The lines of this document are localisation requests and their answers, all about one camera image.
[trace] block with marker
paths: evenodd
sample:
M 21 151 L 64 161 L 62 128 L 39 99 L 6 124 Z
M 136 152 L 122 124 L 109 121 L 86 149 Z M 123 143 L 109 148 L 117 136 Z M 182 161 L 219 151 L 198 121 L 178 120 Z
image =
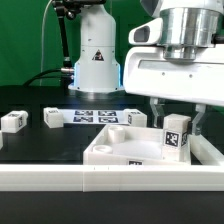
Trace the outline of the block with marker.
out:
M 44 122 L 49 128 L 64 127 L 63 114 L 56 107 L 44 108 Z
M 163 159 L 178 162 L 184 160 L 189 121 L 191 121 L 190 117 L 178 114 L 171 114 L 164 118 Z
M 27 125 L 26 111 L 11 111 L 1 118 L 1 130 L 6 133 L 16 133 Z
M 147 127 L 147 116 L 137 109 L 125 109 L 124 119 L 130 126 Z

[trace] white plastic part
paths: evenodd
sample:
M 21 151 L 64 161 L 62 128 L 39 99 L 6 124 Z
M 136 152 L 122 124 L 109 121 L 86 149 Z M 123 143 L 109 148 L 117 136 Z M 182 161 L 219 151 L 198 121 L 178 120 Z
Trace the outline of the white plastic part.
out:
M 164 118 L 163 159 L 184 161 L 184 154 L 188 147 L 187 127 L 190 120 L 190 117 L 179 114 L 171 114 Z
M 125 62 L 128 93 L 224 106 L 224 45 L 199 48 L 191 63 L 166 61 L 162 47 L 134 47 Z
M 130 126 L 147 127 L 147 115 L 137 109 L 125 109 L 124 119 Z
M 27 125 L 26 111 L 11 111 L 1 118 L 1 130 L 7 133 L 16 133 Z
M 93 147 L 93 152 L 111 154 L 113 153 L 113 149 L 108 145 L 96 145 Z
M 63 114 L 56 107 L 44 108 L 44 122 L 49 128 L 62 128 L 64 127 Z
M 81 56 L 75 64 L 71 90 L 92 93 L 120 88 L 120 65 L 115 59 L 116 23 L 103 5 L 85 7 L 81 13 Z
M 148 27 L 149 29 L 149 36 L 146 42 L 136 42 L 135 41 L 135 33 L 137 30 Z M 129 43 L 133 45 L 153 45 L 157 44 L 162 36 L 162 29 L 163 29 L 163 20 L 161 18 L 154 19 L 153 21 L 146 23 L 142 26 L 139 26 L 129 33 Z
M 108 128 L 108 141 L 110 143 L 122 143 L 125 141 L 125 130 L 121 126 L 110 126 Z
M 190 136 L 191 151 L 203 165 L 224 166 L 224 155 L 202 135 Z
M 120 127 L 125 132 L 124 141 L 111 141 L 110 128 Z M 84 151 L 85 165 L 190 165 L 190 148 L 187 142 L 183 160 L 163 159 L 163 130 L 120 125 L 106 125 Z M 108 146 L 110 153 L 104 153 Z
M 208 9 L 223 14 L 223 0 L 164 0 L 161 11 L 171 8 Z

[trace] green background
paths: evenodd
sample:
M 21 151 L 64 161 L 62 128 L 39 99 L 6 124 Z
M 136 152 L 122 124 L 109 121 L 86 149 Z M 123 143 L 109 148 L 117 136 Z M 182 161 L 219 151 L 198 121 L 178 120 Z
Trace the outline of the green background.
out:
M 3 1 L 0 13 L 0 86 L 22 85 L 41 70 L 41 26 L 48 0 Z M 115 18 L 116 59 L 124 67 L 131 46 L 129 31 L 151 18 L 140 0 L 107 0 L 106 10 Z M 80 55 L 80 19 L 66 20 L 69 50 L 72 61 Z M 45 29 L 44 70 L 62 66 L 62 48 L 56 13 L 48 11 Z M 58 80 L 43 80 L 42 85 L 59 85 Z

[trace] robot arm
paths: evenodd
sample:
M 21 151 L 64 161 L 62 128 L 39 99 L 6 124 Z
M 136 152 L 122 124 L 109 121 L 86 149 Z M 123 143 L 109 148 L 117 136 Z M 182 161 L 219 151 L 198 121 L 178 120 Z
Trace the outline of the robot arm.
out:
M 153 18 L 159 17 L 160 9 L 164 0 L 141 0 L 142 7 Z

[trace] table surface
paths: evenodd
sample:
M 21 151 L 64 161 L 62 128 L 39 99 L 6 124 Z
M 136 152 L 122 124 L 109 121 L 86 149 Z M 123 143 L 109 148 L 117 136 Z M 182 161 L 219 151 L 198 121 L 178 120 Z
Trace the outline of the table surface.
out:
M 28 125 L 3 134 L 0 163 L 82 164 L 83 150 L 102 125 L 66 125 L 49 129 L 43 108 L 123 110 L 137 108 L 152 123 L 149 99 L 127 95 L 88 101 L 58 87 L 0 87 L 0 115 L 26 110 Z M 195 105 L 168 101 L 166 114 L 192 115 Z M 213 110 L 203 135 L 224 151 L 224 116 Z M 0 192 L 0 223 L 223 223 L 224 192 Z

